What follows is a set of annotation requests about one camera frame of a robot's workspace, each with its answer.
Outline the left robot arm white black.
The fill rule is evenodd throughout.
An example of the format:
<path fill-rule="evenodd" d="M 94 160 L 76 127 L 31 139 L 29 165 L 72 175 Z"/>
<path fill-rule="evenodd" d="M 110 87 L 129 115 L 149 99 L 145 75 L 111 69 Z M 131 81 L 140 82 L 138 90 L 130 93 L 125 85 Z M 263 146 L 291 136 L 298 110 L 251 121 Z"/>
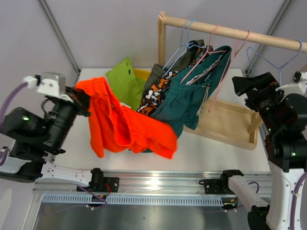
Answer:
<path fill-rule="evenodd" d="M 24 108 L 15 108 L 1 123 L 1 134 L 14 139 L 11 147 L 0 152 L 2 179 L 33 183 L 59 181 L 73 183 L 98 192 L 104 187 L 104 173 L 99 168 L 78 170 L 47 162 L 49 154 L 65 153 L 62 144 L 77 116 L 89 117 L 90 97 L 83 90 L 66 88 L 67 100 L 47 96 L 54 107 L 39 117 Z"/>

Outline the pink wire hanger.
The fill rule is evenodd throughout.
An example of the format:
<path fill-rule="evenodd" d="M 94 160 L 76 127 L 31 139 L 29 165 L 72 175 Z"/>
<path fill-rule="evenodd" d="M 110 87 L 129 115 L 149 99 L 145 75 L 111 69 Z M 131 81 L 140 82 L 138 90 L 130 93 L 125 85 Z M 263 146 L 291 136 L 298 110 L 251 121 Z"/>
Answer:
<path fill-rule="evenodd" d="M 241 45 L 240 47 L 238 47 L 238 45 L 239 45 L 239 40 L 237 39 L 237 40 L 235 41 L 234 46 L 233 46 L 233 48 L 232 48 L 232 52 L 231 52 L 231 54 L 230 54 L 230 56 L 229 56 L 229 58 L 228 58 L 228 60 L 227 60 L 226 66 L 225 66 L 225 68 L 224 68 L 224 70 L 223 70 L 222 77 L 221 77 L 221 79 L 220 79 L 220 81 L 219 81 L 219 84 L 218 84 L 218 86 L 217 86 L 217 88 L 216 88 L 216 91 L 215 91 L 215 94 L 214 94 L 214 97 L 213 97 L 213 101 L 211 102 L 211 105 L 210 105 L 210 107 L 209 107 L 209 109 L 208 109 L 208 112 L 209 112 L 209 113 L 211 112 L 211 110 L 212 110 L 213 107 L 214 107 L 214 104 L 215 104 L 215 102 L 216 102 L 216 100 L 217 100 L 217 96 L 218 96 L 218 94 L 219 94 L 220 91 L 221 91 L 221 88 L 222 88 L 222 86 L 223 86 L 223 83 L 224 83 L 224 81 L 225 81 L 225 79 L 226 79 L 226 77 L 227 77 L 227 75 L 228 75 L 228 73 L 229 73 L 229 71 L 230 71 L 230 69 L 231 69 L 231 67 L 232 67 L 232 65 L 233 65 L 233 63 L 234 63 L 234 61 L 235 61 L 235 59 L 236 59 L 236 57 L 237 57 L 238 54 L 240 53 L 241 49 L 242 49 L 242 48 L 245 46 L 245 44 L 247 43 L 247 41 L 248 41 L 248 39 L 249 39 L 249 37 L 250 37 L 250 33 L 251 33 L 251 31 L 248 30 L 248 35 L 247 35 L 247 37 L 245 38 L 245 41 L 242 43 L 242 45 Z"/>
<path fill-rule="evenodd" d="M 185 77 L 181 80 L 180 83 L 183 83 L 184 80 L 189 76 L 189 74 L 204 60 L 204 58 L 207 56 L 207 55 L 211 55 L 211 54 L 217 54 L 217 53 L 224 53 L 224 50 L 220 50 L 220 51 L 209 51 L 210 49 L 210 45 L 211 45 L 211 40 L 215 34 L 215 32 L 217 31 L 218 28 L 220 28 L 222 25 L 217 25 L 214 30 L 212 31 L 211 33 L 211 36 L 209 38 L 209 42 L 207 44 L 207 49 L 206 49 L 206 52 L 204 53 L 204 55 L 199 59 L 199 61 L 192 67 L 192 69 L 185 75 Z"/>

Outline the orange shorts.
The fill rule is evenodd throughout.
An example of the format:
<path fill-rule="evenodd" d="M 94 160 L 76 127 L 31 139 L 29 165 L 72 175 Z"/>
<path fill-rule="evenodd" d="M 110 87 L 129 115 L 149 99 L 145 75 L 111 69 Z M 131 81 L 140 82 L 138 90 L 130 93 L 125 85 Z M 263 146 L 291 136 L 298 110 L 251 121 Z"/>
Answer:
<path fill-rule="evenodd" d="M 105 78 L 83 80 L 75 88 L 90 97 L 90 144 L 99 158 L 104 157 L 105 150 L 131 150 L 136 154 L 151 150 L 161 157 L 173 158 L 177 136 L 172 127 L 121 104 Z"/>

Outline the teal shorts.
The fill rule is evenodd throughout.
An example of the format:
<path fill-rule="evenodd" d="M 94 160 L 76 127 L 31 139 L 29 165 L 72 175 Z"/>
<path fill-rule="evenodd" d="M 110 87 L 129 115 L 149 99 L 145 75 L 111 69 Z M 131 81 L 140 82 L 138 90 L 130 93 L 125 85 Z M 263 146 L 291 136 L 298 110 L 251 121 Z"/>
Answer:
<path fill-rule="evenodd" d="M 232 52 L 230 46 L 221 46 L 215 51 L 220 50 L 224 53 L 205 57 L 183 83 L 181 80 L 193 66 L 173 77 L 165 99 L 149 117 L 170 125 L 178 137 L 184 127 L 195 130 L 203 104 L 217 88 Z"/>

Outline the lime green shorts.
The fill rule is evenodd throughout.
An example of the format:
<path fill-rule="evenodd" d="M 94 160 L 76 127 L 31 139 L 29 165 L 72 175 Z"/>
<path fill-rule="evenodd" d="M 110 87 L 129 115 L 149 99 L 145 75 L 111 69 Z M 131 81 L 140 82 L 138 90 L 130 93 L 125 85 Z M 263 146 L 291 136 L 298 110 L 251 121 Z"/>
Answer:
<path fill-rule="evenodd" d="M 132 62 L 126 57 L 106 73 L 108 84 L 121 103 L 136 111 L 141 103 L 145 80 L 136 77 Z"/>

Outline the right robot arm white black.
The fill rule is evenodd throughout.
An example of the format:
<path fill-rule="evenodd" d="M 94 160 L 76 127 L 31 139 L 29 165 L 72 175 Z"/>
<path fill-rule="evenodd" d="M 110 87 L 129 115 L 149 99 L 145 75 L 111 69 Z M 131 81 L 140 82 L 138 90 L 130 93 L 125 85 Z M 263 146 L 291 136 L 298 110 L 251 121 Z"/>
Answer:
<path fill-rule="evenodd" d="M 302 187 L 307 177 L 307 74 L 296 72 L 293 82 L 280 85 L 271 73 L 253 78 L 233 77 L 236 95 L 258 112 L 268 135 L 265 149 L 272 175 L 270 202 L 265 202 L 239 170 L 225 170 L 219 188 L 233 192 L 248 214 L 252 230 L 299 230 Z"/>

